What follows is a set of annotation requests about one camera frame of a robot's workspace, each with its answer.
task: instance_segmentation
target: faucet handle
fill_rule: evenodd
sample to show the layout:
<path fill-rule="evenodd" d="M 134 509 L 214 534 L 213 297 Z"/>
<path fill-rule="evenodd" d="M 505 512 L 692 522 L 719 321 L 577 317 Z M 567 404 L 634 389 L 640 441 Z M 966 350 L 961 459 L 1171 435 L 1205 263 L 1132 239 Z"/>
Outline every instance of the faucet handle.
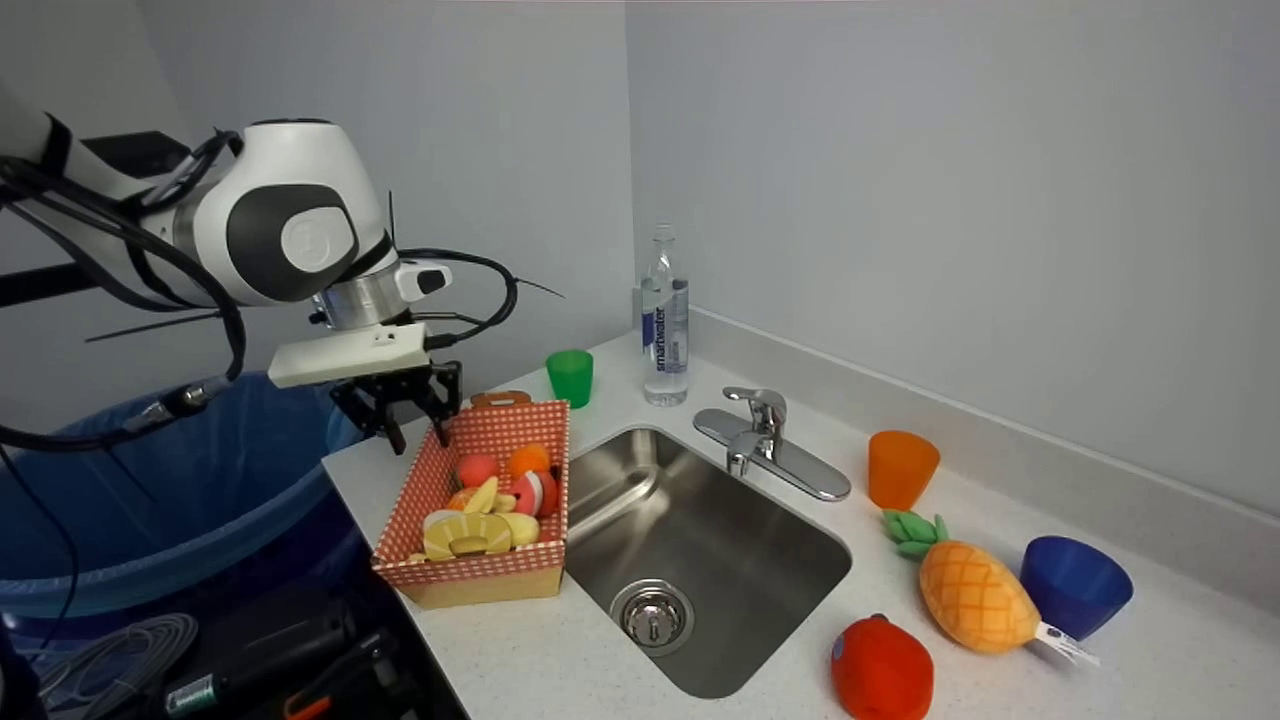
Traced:
<path fill-rule="evenodd" d="M 781 435 L 786 419 L 786 399 L 773 389 L 725 389 L 725 399 L 745 399 L 752 407 L 752 429 Z"/>

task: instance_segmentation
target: basket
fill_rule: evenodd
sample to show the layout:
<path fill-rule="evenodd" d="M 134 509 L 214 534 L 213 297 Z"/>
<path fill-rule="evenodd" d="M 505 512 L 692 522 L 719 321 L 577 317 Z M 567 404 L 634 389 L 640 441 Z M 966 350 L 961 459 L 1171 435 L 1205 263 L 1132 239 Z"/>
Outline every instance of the basket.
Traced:
<path fill-rule="evenodd" d="M 470 451 L 508 455 L 521 443 L 542 443 L 558 466 L 558 509 L 538 519 L 538 538 L 498 557 L 424 559 L 424 515 L 448 505 L 457 459 Z M 426 433 L 370 553 L 370 573 L 424 606 L 555 594 L 567 534 L 562 449 L 567 407 L 558 399 L 530 404 L 524 393 L 470 395 L 470 407 L 448 419 L 448 449 Z"/>

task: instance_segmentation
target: orange cup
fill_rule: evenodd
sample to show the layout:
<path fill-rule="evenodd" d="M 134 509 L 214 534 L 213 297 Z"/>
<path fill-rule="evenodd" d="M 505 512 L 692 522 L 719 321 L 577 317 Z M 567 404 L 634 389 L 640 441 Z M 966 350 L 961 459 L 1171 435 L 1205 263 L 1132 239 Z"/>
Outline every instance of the orange cup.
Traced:
<path fill-rule="evenodd" d="M 934 443 L 917 433 L 877 433 L 869 441 L 869 496 L 886 512 L 906 512 L 940 464 Z"/>

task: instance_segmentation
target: sink drain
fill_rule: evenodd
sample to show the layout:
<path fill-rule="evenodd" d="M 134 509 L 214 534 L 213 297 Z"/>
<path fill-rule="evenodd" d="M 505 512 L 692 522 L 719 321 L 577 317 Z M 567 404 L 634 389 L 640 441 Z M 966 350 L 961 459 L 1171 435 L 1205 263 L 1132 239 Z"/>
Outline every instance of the sink drain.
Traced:
<path fill-rule="evenodd" d="M 609 617 L 648 652 L 671 652 L 692 630 L 692 604 L 658 575 L 631 581 L 609 604 Z"/>

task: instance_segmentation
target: green cup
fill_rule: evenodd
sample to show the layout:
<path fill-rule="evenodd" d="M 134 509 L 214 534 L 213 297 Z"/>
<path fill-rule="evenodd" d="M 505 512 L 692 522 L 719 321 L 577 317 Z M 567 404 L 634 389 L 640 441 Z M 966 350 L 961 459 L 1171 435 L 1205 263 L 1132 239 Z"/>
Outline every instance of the green cup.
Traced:
<path fill-rule="evenodd" d="M 549 356 L 549 378 L 553 393 L 567 404 L 567 407 L 582 407 L 592 399 L 592 350 L 582 349 L 562 349 Z"/>

